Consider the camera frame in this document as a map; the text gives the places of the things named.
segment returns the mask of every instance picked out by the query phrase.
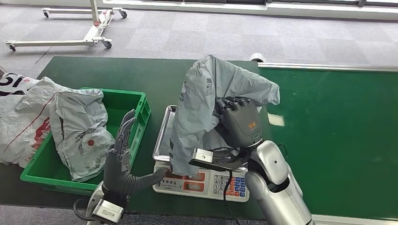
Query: weighing scale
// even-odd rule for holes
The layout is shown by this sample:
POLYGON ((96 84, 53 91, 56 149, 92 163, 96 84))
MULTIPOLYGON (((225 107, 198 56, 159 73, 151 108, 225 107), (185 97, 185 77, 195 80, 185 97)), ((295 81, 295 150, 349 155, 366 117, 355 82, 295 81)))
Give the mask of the weighing scale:
MULTIPOLYGON (((175 113, 175 105, 170 105, 166 108, 161 130, 153 151, 152 157, 156 161, 153 170, 156 171, 158 167, 169 168, 165 178, 153 185, 154 191, 173 195, 223 200, 224 188, 230 175, 228 171, 218 172, 201 168, 198 174, 192 177, 171 173, 168 151, 170 149, 169 138, 175 113)), ((246 172, 247 168, 244 166, 232 172, 232 180, 225 193, 227 201, 247 202, 249 200, 249 191, 245 185, 246 172)))

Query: black cable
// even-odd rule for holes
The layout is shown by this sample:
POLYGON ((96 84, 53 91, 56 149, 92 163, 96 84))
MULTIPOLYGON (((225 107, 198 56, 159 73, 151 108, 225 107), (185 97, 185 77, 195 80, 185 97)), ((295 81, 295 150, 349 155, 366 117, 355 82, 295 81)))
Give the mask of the black cable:
POLYGON ((283 149, 285 149, 286 158, 287 158, 288 155, 287 155, 287 148, 286 148, 286 146, 285 146, 284 144, 282 144, 282 143, 281 143, 281 144, 277 144, 278 147, 279 147, 280 145, 282 145, 282 146, 283 146, 283 149))
POLYGON ((90 217, 85 217, 85 216, 83 216, 82 214, 80 214, 80 213, 77 211, 77 204, 78 204, 81 200, 85 200, 85 199, 84 199, 84 198, 77 199, 76 202, 73 204, 73 212, 75 213, 75 215, 76 215, 77 217, 79 217, 79 219, 82 219, 82 220, 84 220, 84 221, 95 221, 95 219, 90 218, 90 217))
POLYGON ((229 170, 229 172, 230 172, 230 178, 228 179, 228 182, 227 182, 227 184, 225 185, 224 194, 223 194, 224 202, 225 202, 225 207, 227 207, 227 210, 228 210, 228 212, 230 212, 230 215, 231 215, 232 219, 235 220, 235 223, 236 223, 237 225, 240 225, 239 221, 234 217, 234 215, 232 214, 231 210, 228 208, 227 199, 226 199, 226 196, 225 196, 225 193, 226 193, 227 190, 228 190, 228 186, 230 185, 231 180, 232 180, 232 170, 229 170))
POLYGON ((235 148, 231 148, 231 147, 219 147, 219 148, 215 148, 215 149, 210 149, 209 151, 221 150, 221 149, 235 150, 235 148))

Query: stainless steel tray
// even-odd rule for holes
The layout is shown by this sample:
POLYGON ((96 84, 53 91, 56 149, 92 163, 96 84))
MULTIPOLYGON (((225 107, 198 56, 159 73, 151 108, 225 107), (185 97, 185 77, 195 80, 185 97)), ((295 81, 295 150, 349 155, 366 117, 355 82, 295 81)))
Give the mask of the stainless steel tray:
POLYGON ((152 154, 153 159, 156 161, 170 161, 168 150, 170 149, 171 126, 173 125, 176 109, 176 105, 169 105, 164 113, 161 130, 159 131, 158 140, 156 140, 155 149, 152 154))

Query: robotic arm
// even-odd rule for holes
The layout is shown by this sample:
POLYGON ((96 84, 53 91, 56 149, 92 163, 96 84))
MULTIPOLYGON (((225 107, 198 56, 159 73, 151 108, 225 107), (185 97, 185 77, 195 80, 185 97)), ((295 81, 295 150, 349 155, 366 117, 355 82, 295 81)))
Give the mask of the robotic arm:
POLYGON ((262 125, 254 102, 242 97, 218 98, 215 111, 220 116, 215 129, 230 147, 239 149, 239 154, 229 162, 217 162, 214 152, 197 149, 190 164, 228 171, 248 163, 246 186, 270 224, 315 225, 278 146, 261 137, 262 125))
POLYGON ((143 177, 130 174, 124 161, 128 160, 131 126, 134 124, 135 110, 128 112, 122 120, 117 132, 115 144, 107 154, 104 180, 97 186, 87 205, 86 215, 77 211, 77 203, 73 210, 77 217, 87 221, 87 225, 117 224, 127 207, 130 195, 136 191, 160 182, 166 174, 166 167, 143 177))

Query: green plastic crate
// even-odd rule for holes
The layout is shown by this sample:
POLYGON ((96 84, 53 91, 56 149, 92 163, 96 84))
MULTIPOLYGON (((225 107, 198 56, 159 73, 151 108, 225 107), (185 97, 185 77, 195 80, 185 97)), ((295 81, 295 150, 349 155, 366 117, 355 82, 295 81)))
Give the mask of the green plastic crate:
MULTIPOLYGON (((145 93, 124 90, 101 90, 104 93, 102 102, 108 112, 107 130, 114 137, 125 113, 132 108, 136 109, 135 117, 137 117, 137 120, 131 129, 129 138, 130 164, 133 165, 139 143, 151 114, 145 93)), ((69 169, 62 164, 55 149, 55 142, 51 133, 43 141, 33 159, 21 174, 21 180, 40 184, 44 189, 78 195, 91 195, 102 179, 103 173, 85 182, 71 181, 69 169)))

